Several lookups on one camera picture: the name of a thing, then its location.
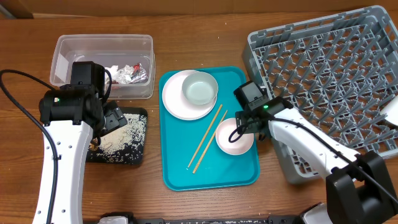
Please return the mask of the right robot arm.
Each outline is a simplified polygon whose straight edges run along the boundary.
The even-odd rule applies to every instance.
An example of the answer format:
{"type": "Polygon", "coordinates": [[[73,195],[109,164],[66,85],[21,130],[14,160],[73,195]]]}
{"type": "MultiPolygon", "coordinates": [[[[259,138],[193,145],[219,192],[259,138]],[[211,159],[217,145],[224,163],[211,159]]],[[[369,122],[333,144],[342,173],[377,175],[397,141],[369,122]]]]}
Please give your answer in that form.
{"type": "Polygon", "coordinates": [[[326,203],[301,213],[296,223],[384,223],[397,215],[397,195],[384,159],[374,151],[360,154],[307,121],[283,97],[269,99],[249,81],[234,91],[242,111],[235,114],[230,143],[259,133],[293,149],[324,179],[326,203]]]}

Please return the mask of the grey bowl with rice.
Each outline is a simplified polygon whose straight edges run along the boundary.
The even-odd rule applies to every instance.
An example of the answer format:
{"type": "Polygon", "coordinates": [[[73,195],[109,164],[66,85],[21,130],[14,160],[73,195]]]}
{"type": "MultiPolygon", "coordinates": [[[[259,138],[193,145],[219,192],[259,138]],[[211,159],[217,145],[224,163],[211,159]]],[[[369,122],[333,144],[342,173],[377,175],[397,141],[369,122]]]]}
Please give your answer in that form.
{"type": "Polygon", "coordinates": [[[193,72],[182,83],[184,97],[193,105],[206,105],[218,94],[218,83],[214,76],[206,72],[193,72]]]}

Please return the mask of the red silver foil wrapper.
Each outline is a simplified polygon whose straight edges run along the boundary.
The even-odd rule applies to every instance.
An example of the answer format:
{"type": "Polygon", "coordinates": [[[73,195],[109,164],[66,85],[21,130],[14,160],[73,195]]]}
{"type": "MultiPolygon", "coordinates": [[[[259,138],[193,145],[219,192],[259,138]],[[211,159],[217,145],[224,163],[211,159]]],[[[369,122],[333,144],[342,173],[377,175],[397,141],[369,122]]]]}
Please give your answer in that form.
{"type": "Polygon", "coordinates": [[[144,83],[149,79],[141,63],[137,63],[133,66],[126,65],[120,73],[124,78],[125,84],[144,83]]]}

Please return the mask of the large white plate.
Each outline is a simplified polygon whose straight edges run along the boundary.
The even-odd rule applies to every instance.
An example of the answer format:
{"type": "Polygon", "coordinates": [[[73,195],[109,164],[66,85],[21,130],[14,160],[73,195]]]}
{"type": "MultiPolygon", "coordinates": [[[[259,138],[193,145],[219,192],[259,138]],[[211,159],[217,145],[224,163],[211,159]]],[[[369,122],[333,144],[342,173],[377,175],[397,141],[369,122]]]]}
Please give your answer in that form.
{"type": "Polygon", "coordinates": [[[207,115],[215,106],[216,98],[206,105],[191,104],[182,93],[184,79],[197,70],[183,70],[173,74],[162,89],[162,102],[167,111],[182,120],[196,120],[207,115]]]}

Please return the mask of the grey dishwasher rack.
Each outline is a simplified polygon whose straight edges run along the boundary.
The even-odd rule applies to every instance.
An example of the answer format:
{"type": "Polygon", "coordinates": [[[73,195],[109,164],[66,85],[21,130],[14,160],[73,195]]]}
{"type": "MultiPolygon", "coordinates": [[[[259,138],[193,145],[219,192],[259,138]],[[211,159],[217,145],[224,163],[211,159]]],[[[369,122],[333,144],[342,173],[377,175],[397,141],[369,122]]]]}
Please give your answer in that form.
{"type": "Polygon", "coordinates": [[[383,7],[254,31],[243,62],[269,98],[289,100],[339,143],[397,156],[397,127],[382,114],[397,98],[397,28],[383,7]]]}

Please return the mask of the white tissue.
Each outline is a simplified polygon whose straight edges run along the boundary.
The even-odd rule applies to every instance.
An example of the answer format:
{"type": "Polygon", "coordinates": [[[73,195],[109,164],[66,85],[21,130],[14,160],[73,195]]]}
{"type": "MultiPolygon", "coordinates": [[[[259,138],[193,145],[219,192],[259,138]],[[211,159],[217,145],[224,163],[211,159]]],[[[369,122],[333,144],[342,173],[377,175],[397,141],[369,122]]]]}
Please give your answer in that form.
{"type": "Polygon", "coordinates": [[[118,65],[113,65],[105,69],[111,74],[112,84],[125,84],[126,81],[123,68],[119,68],[118,65]]]}

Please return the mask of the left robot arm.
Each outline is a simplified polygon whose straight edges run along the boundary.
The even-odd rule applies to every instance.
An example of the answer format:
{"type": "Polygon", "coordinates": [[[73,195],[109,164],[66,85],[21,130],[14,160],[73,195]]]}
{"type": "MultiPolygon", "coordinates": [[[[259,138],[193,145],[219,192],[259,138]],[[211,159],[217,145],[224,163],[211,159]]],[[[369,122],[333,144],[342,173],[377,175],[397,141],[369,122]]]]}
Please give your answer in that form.
{"type": "Polygon", "coordinates": [[[82,223],[85,163],[90,145],[127,125],[108,102],[110,73],[94,62],[75,62],[70,82],[49,90],[39,103],[44,163],[34,223],[82,223]]]}

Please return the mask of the pink bowl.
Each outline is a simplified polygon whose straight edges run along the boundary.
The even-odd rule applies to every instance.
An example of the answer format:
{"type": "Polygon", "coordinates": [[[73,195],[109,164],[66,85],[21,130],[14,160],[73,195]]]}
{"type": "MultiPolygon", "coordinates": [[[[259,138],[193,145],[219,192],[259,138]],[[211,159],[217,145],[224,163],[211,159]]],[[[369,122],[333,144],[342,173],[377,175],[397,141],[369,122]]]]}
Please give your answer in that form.
{"type": "Polygon", "coordinates": [[[234,156],[246,153],[254,143],[254,134],[243,134],[236,142],[230,142],[229,137],[236,128],[235,119],[228,118],[217,127],[215,135],[219,148],[234,156]]]}

